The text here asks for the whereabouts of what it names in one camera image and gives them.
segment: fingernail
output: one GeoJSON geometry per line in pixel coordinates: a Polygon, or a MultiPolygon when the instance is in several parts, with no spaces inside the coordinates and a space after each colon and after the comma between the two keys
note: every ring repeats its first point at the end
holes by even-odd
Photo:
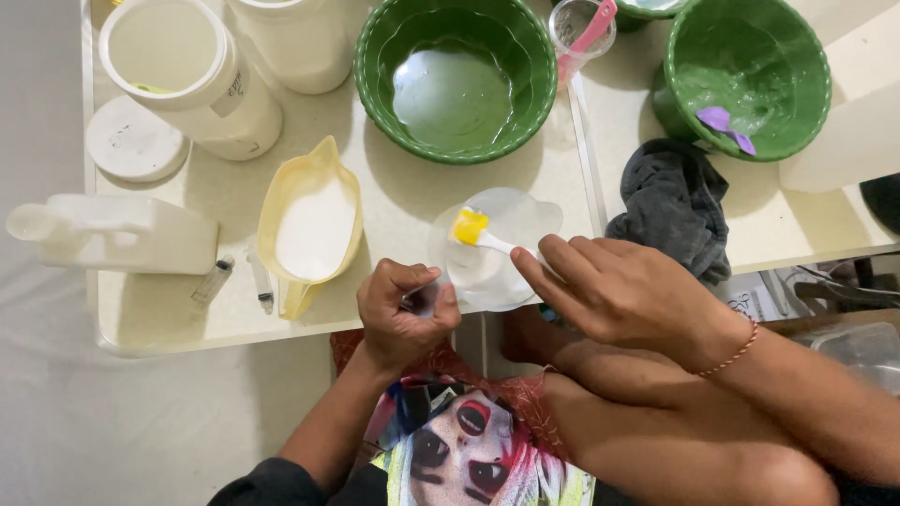
{"type": "Polygon", "coordinates": [[[452,286],[444,289],[444,302],[448,304],[456,303],[456,290],[452,286]]]}

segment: hand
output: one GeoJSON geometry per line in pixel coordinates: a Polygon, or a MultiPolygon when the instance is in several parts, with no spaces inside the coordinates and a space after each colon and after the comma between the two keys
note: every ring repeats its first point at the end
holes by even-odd
{"type": "Polygon", "coordinates": [[[383,371],[399,375],[459,325],[463,316],[450,284],[440,287],[431,318],[400,309],[406,292],[431,283],[440,274],[437,267],[407,267],[383,258],[360,286],[356,300],[365,332],[364,352],[383,371]]]}
{"type": "Polygon", "coordinates": [[[546,303],[598,342],[659,351],[688,370],[706,370],[750,337],[749,323],[655,248],[584,237],[567,243],[555,235],[541,239],[539,248],[565,283],[522,248],[510,255],[516,268],[546,303]]]}

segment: eye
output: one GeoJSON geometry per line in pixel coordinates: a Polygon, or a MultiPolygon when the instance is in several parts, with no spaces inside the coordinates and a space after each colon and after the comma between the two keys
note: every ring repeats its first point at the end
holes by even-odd
{"type": "Polygon", "coordinates": [[[412,436],[412,465],[440,467],[450,454],[443,439],[427,429],[419,429],[412,436]]]}
{"type": "Polygon", "coordinates": [[[469,478],[472,484],[489,494],[495,494],[509,478],[509,470],[495,463],[469,463],[469,478]]]}

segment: knee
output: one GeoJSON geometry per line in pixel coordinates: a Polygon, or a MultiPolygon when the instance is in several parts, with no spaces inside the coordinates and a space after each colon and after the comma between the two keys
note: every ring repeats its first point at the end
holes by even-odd
{"type": "Polygon", "coordinates": [[[831,477],[799,450],[766,446],[748,451],[738,466],[740,495],[748,505],[837,506],[831,477]]]}

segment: yellow measuring jug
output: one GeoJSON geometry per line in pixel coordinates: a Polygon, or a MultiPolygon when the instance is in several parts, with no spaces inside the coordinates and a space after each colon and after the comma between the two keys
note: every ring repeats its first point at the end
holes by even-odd
{"type": "Polygon", "coordinates": [[[359,182],[341,165],[334,137],[284,162],[265,194],[256,233],[259,259],[280,280],[278,316],[296,320],[306,311],[322,284],[350,267],[362,235],[359,182]]]}

